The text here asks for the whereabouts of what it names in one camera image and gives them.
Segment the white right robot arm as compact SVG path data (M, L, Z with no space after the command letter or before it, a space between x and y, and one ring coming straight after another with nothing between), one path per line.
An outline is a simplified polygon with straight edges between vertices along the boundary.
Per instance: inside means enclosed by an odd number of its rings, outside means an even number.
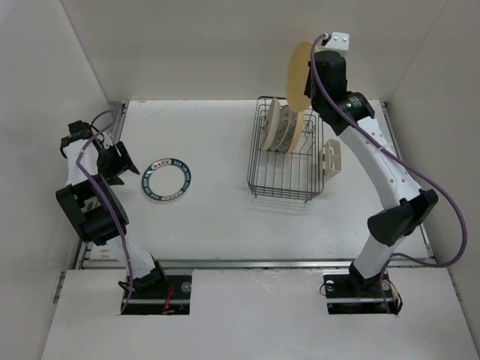
M368 240L349 267L347 286L363 296L380 284L384 265L430 214L438 196L434 190L424 190L398 163L367 98L348 90L347 64L342 55L331 50L316 52L309 68L305 95L356 156L382 205L380 212L367 219Z

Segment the white plate dark patterned rim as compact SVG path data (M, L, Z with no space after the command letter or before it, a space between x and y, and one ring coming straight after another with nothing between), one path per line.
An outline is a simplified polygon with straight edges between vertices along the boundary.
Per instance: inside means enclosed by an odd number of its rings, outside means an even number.
M145 169L141 188L146 199L167 203L184 195L191 180L191 170L184 161L165 157L154 161Z

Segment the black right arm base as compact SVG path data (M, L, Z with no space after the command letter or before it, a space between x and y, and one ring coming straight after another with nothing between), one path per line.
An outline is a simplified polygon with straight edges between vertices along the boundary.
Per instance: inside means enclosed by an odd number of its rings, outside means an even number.
M350 275L345 272L324 272L322 277L319 292L325 296L329 315L398 315L404 306L398 289L387 273L382 281L374 280L363 289L350 283Z

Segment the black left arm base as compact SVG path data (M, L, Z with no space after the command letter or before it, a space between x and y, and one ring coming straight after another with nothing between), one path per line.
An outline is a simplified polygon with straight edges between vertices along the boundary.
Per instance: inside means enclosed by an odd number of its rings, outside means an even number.
M192 272L181 273L168 271L169 283L153 287L143 292L134 292L128 297L128 284L119 282L124 292L121 302L122 315L189 315L191 309Z

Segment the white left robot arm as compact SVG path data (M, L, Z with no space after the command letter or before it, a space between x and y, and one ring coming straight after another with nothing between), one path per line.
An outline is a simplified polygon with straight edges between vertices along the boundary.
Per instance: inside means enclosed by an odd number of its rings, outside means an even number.
M55 192L58 204L83 242L108 250L128 270L127 280L119 283L127 294L135 299L162 296L170 286L167 276L127 234L128 216L112 189L123 184L122 173L140 173L125 145L92 139L95 129L81 120L68 129L60 146L68 175L66 185Z

